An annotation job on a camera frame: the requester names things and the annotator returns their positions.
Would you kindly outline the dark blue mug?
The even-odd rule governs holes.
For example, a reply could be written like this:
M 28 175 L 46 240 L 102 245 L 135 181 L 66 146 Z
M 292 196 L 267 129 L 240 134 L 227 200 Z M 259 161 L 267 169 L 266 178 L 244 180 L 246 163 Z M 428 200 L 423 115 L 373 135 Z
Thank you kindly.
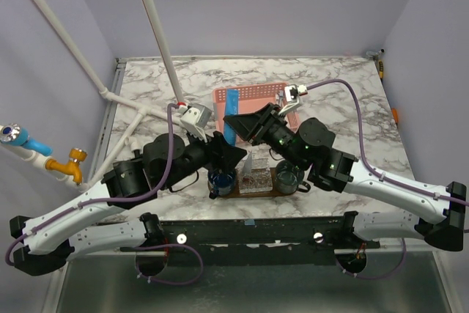
M 230 195 L 237 184 L 237 172 L 233 169 L 230 172 L 219 170 L 208 172 L 207 181 L 209 187 L 209 198 L 217 199 Z

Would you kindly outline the oval wooden tray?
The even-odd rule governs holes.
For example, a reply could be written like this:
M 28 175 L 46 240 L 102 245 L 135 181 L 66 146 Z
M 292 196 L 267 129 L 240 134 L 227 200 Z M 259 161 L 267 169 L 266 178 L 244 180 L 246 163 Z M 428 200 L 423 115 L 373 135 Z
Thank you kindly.
M 209 189 L 209 198 L 210 199 L 253 199 L 253 198 L 269 198 L 269 197 L 279 197 L 279 196 L 287 196 L 286 194 L 282 194 L 278 192 L 277 190 L 273 189 L 272 191 L 268 192 L 258 192 L 258 193 L 246 193 L 246 194 L 241 194 L 239 191 L 239 185 L 236 184 L 236 186 L 233 188 L 232 192 L 227 195 L 220 195 L 220 194 L 215 194 L 210 187 L 210 184 L 207 184 L 208 189 Z

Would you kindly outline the dark green mug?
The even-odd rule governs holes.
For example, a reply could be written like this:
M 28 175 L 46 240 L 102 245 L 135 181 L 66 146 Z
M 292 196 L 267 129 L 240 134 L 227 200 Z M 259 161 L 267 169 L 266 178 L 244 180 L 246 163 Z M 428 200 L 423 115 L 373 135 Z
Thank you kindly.
M 305 172 L 289 161 L 280 161 L 275 168 L 274 187 L 284 195 L 295 192 L 308 193 L 311 185 L 304 180 Z

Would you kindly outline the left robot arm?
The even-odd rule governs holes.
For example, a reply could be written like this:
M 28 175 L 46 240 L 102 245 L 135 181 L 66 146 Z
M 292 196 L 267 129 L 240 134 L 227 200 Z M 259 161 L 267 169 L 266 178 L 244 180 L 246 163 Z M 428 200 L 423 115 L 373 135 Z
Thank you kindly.
M 67 204 L 36 218 L 12 218 L 10 234 L 15 240 L 5 261 L 30 276 L 41 276 L 106 249 L 153 251 L 167 242 L 156 215 L 145 213 L 115 225 L 101 221 L 156 199 L 160 190 L 200 169 L 233 172 L 246 154 L 219 132 L 206 141 L 190 138 L 187 144 L 173 133 L 164 133 L 146 144 L 142 155 L 115 163 L 100 182 Z

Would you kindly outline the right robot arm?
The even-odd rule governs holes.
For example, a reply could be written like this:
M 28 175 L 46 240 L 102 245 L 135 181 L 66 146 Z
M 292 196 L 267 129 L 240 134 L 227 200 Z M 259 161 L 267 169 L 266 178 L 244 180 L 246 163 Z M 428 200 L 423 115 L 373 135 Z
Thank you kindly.
M 337 230 L 345 248 L 386 237 L 415 238 L 444 251 L 461 251 L 467 188 L 452 182 L 431 185 L 386 174 L 354 155 L 333 148 L 335 133 L 316 118 L 292 132 L 277 106 L 225 116 L 224 122 L 251 145 L 267 144 L 286 161 L 309 171 L 308 181 L 324 191 L 367 196 L 398 207 L 395 213 L 356 213 Z

